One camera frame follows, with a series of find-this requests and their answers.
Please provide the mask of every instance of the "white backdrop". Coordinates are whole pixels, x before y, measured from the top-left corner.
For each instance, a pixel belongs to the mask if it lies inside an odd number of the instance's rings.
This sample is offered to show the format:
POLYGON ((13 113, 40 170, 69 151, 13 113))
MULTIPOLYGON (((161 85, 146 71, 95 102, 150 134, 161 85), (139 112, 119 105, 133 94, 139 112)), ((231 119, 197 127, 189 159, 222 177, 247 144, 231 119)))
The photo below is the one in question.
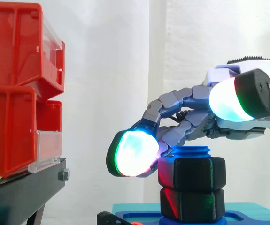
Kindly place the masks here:
MULTIPOLYGON (((113 203, 158 202, 157 174, 106 169, 117 131, 148 100, 200 84, 210 67, 270 57, 270 0, 38 0, 66 43, 63 151, 71 178, 46 204, 43 225, 93 225, 113 203)), ((227 163, 226 201, 270 208, 270 131, 258 139, 201 139, 227 163)))

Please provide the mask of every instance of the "black hex nut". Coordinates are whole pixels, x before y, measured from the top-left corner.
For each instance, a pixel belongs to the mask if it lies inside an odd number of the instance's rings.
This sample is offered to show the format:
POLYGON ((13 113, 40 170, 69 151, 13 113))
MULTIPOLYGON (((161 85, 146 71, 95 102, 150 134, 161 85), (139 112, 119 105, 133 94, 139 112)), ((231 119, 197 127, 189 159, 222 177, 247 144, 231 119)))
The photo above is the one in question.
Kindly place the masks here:
POLYGON ((159 183, 179 191, 213 192, 226 185, 225 160, 220 157, 158 160, 159 183))
POLYGON ((161 190, 161 213, 182 223, 214 223, 224 215, 224 191, 179 192, 161 190))

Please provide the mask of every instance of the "cable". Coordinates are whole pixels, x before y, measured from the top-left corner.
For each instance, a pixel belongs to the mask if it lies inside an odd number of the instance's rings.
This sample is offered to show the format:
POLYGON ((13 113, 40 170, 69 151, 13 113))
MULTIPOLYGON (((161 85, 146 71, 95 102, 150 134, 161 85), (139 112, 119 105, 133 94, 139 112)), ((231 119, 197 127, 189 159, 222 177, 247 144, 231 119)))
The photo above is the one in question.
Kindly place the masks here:
POLYGON ((176 118, 173 117, 173 116, 170 116, 169 118, 174 120, 175 122, 177 123, 180 123, 182 122, 185 118, 186 118, 186 115, 188 113, 190 113, 192 110, 184 110, 184 111, 180 111, 179 113, 176 113, 176 118))

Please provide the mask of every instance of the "red storage bin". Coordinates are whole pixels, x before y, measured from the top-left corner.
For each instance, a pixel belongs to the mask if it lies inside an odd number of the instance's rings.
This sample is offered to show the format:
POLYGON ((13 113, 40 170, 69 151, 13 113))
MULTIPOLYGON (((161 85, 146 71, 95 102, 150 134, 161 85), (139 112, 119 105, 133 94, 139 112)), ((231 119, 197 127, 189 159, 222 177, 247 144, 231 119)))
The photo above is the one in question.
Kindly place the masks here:
POLYGON ((37 101, 32 87, 0 86, 0 176, 58 163, 61 130, 61 102, 37 101))
POLYGON ((0 86, 31 86, 41 99, 63 93, 64 50, 39 4, 0 2, 0 86))

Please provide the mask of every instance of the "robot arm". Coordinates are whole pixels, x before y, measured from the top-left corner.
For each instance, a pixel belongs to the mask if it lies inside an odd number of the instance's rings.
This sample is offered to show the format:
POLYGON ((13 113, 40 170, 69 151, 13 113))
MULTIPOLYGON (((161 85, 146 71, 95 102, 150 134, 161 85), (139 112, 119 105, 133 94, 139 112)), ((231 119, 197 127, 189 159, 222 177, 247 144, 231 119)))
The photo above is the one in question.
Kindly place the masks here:
POLYGON ((151 102, 139 122, 114 138, 107 155, 108 170, 115 176, 146 177, 173 146, 205 136, 253 138, 263 135, 266 128, 270 128, 270 60, 245 57, 229 61, 210 69, 202 85, 172 91, 151 102), (182 112, 182 107, 192 110, 182 112), (179 125, 159 127, 160 120, 168 117, 179 125), (131 164, 138 156, 137 164, 131 164), (137 169, 137 165, 145 168, 123 172, 124 168, 137 169))

